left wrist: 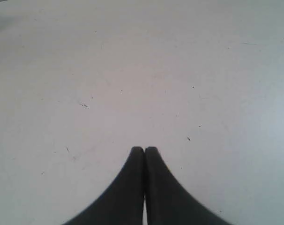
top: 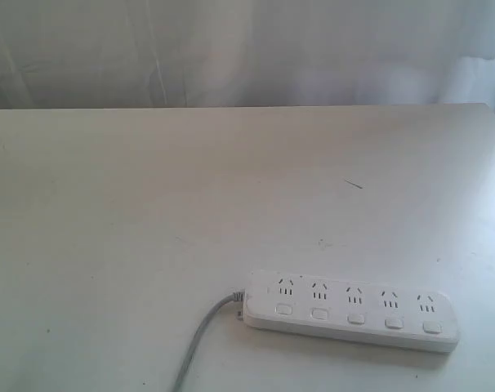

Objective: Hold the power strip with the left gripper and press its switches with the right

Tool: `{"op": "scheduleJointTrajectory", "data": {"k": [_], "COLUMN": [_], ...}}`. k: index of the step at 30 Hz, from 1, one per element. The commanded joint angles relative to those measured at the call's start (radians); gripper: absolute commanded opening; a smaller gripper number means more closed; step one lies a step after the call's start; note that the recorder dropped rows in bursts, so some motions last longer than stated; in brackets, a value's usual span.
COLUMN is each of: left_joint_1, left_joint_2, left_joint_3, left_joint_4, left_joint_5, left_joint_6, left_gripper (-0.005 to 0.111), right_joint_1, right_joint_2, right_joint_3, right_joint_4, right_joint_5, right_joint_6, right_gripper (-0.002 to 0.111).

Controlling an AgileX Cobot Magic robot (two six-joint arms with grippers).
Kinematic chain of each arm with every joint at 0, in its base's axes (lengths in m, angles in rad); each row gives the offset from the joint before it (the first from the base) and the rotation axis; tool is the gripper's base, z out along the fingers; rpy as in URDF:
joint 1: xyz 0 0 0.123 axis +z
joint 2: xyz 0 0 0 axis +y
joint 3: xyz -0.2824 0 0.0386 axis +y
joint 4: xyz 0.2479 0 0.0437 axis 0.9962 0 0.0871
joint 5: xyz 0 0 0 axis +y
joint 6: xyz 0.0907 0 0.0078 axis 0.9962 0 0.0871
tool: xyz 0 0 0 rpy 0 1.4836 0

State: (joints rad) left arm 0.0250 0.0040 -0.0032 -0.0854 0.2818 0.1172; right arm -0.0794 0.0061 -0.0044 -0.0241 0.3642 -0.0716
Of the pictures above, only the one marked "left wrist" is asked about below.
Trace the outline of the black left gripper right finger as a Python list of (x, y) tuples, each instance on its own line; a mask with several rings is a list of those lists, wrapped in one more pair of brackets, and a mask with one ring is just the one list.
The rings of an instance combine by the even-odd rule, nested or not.
[(156, 147), (145, 149), (145, 197), (149, 225), (227, 225), (176, 180)]

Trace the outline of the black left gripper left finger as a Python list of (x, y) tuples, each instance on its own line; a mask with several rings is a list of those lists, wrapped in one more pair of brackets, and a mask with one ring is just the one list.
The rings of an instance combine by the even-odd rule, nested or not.
[(133, 147), (108, 188), (67, 225), (141, 225), (144, 207), (144, 151)]

